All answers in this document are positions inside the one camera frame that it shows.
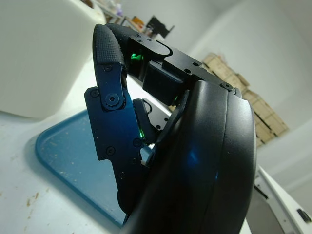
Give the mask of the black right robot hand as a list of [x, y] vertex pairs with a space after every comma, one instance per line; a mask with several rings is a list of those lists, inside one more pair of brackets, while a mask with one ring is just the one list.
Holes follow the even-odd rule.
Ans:
[[237, 234], [254, 188], [254, 112], [199, 61], [117, 24], [93, 32], [84, 97], [123, 234]]

